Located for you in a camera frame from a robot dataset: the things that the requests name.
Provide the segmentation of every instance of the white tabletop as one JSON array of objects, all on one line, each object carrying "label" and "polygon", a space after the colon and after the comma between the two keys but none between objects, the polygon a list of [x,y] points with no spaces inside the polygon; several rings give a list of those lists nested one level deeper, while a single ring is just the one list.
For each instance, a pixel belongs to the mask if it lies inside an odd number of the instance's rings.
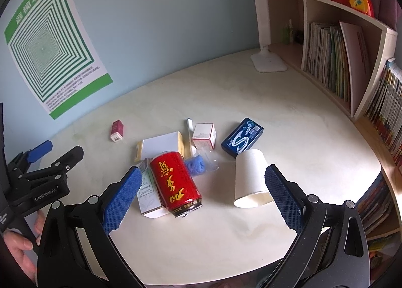
[{"label": "white tabletop", "polygon": [[[253,148],[289,181],[323,202],[357,201],[380,164],[353,123],[298,72],[256,72],[244,51],[208,61],[140,87],[86,115],[53,137],[49,166],[80,145],[85,156],[68,173],[65,205],[83,203],[119,181],[133,164],[136,143],[180,130],[184,121],[213,122],[220,169],[195,178],[203,207],[185,218],[149,219],[135,200],[111,238],[145,284],[178,285],[239,275],[284,256],[296,233],[275,203],[240,209],[234,201],[234,158],[220,143],[245,117],[264,127]],[[112,122],[123,141],[110,140]],[[96,274],[101,274],[94,266]]]}]

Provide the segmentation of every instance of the letter s logo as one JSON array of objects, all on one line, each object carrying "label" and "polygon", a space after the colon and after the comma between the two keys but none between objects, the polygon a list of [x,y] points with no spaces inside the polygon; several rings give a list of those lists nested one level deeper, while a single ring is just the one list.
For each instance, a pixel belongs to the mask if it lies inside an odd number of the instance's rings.
[{"label": "letter s logo", "polygon": [[232,146],[236,147],[237,146],[237,153],[241,153],[243,152],[247,145],[248,145],[248,137],[243,137],[241,139],[239,139],[242,136],[243,130],[241,132],[239,132],[235,138],[233,138],[232,141]]}]

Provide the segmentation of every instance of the fingernail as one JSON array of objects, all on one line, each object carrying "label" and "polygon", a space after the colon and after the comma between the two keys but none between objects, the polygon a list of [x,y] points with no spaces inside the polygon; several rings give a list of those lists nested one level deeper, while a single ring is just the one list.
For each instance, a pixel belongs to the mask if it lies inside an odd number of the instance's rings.
[{"label": "fingernail", "polygon": [[29,250],[31,250],[33,248],[33,245],[29,240],[26,240],[24,242],[24,246],[25,246],[26,249],[29,249]]}]

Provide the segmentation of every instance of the concentric square pattern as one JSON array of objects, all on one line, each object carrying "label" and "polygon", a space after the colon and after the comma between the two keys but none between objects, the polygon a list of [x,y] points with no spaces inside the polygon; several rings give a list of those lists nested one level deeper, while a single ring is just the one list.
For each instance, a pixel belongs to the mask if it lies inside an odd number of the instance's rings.
[{"label": "concentric square pattern", "polygon": [[13,35],[10,48],[42,102],[94,62],[66,0],[38,1]]}]

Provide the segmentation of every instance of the blue gripper pad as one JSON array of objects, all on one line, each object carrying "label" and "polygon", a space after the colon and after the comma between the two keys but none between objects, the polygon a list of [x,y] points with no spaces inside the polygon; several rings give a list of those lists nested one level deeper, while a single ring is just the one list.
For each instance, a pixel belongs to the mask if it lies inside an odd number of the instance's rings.
[{"label": "blue gripper pad", "polygon": [[289,190],[287,180],[275,164],[267,167],[265,184],[287,226],[300,234],[304,226],[303,207]]},{"label": "blue gripper pad", "polygon": [[53,148],[52,142],[47,140],[39,146],[31,149],[28,152],[27,162],[35,163],[37,160],[41,159],[43,156],[48,154]]},{"label": "blue gripper pad", "polygon": [[108,235],[110,231],[119,228],[128,208],[133,202],[142,183],[142,174],[137,167],[125,175],[120,181],[120,187],[104,208],[102,227]]}]

